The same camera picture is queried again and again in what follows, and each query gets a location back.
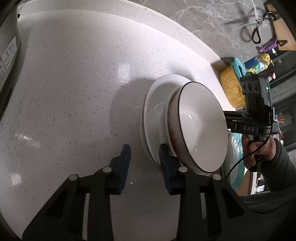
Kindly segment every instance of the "bowl rim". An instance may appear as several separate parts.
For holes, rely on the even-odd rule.
[[[212,95],[216,98],[216,96],[213,94],[213,92],[208,88],[208,87],[206,87],[205,85],[203,85],[203,84],[201,84],[201,83],[199,83],[199,82],[196,82],[196,81],[192,81],[192,82],[188,82],[188,83],[186,83],[185,85],[183,85],[182,87],[181,87],[181,89],[179,90],[179,96],[178,96],[178,124],[179,124],[179,128],[180,128],[180,130],[181,130],[181,134],[182,134],[182,140],[183,140],[183,143],[185,144],[185,148],[186,148],[186,151],[187,151],[187,153],[188,153],[188,155],[190,156],[190,158],[191,158],[191,160],[193,161],[193,163],[200,169],[200,170],[202,170],[203,172],[205,172],[205,173],[213,173],[213,172],[215,172],[215,171],[212,171],[212,172],[208,172],[208,171],[205,171],[205,170],[203,170],[195,161],[194,161],[194,158],[192,157],[192,155],[190,154],[190,152],[189,152],[189,150],[188,150],[188,147],[187,147],[187,144],[186,144],[186,141],[185,141],[185,139],[184,139],[184,134],[183,134],[183,131],[182,131],[182,126],[181,126],[181,119],[180,119],[180,98],[181,98],[181,93],[182,93],[182,91],[183,91],[183,89],[185,88],[185,86],[187,86],[188,84],[190,84],[190,83],[197,83],[197,84],[200,84],[200,85],[202,85],[202,86],[204,86],[205,88],[207,88],[211,93],[212,93]],[[226,124],[226,132],[227,132],[227,138],[228,138],[228,129],[227,129],[227,124]]]

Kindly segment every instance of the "scissors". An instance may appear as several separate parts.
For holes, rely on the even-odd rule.
[[[253,33],[252,33],[252,41],[253,41],[254,44],[260,44],[261,43],[261,37],[260,37],[258,28],[262,25],[263,21],[267,20],[267,21],[275,22],[276,21],[276,16],[272,12],[266,12],[266,13],[263,14],[262,18],[259,19],[258,13],[257,13],[257,11],[255,11],[255,17],[256,17],[256,20],[240,24],[240,26],[256,26]],[[259,39],[258,41],[254,40],[255,33],[257,33],[257,36],[258,36],[258,39]]]

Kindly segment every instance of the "metal pin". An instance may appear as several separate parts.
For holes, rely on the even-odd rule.
[[[213,179],[219,181],[221,180],[221,176],[219,174],[214,174]]]
[[[76,174],[72,174],[71,176],[69,176],[70,181],[75,181],[77,179],[78,179],[78,175],[76,175]]]
[[[188,168],[185,167],[185,166],[181,166],[181,167],[178,168],[178,171],[179,172],[187,172],[188,171]]]
[[[111,167],[104,167],[103,168],[103,172],[104,173],[109,173],[109,172],[111,172],[112,171],[112,168]]]

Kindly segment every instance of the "gray marble surface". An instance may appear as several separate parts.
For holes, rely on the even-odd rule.
[[[255,20],[251,0],[132,0],[176,21],[213,49],[221,58],[246,61],[257,54],[251,41],[253,27],[239,24]],[[261,16],[265,0],[255,1]],[[270,23],[260,27],[262,44],[272,37]]]

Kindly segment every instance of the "human hand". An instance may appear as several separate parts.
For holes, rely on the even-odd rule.
[[[243,156],[248,155],[249,153],[255,151],[258,147],[260,147],[263,142],[252,142],[249,144],[249,139],[247,135],[242,135],[242,150],[243,150]],[[259,149],[257,152],[255,152],[257,155],[263,155],[264,160],[270,161],[272,160],[276,155],[276,142],[273,139],[272,136],[269,137],[266,144]],[[250,167],[253,167],[256,165],[256,160],[254,158],[254,154],[248,156],[246,159],[244,159],[244,165],[247,169],[250,169]]]

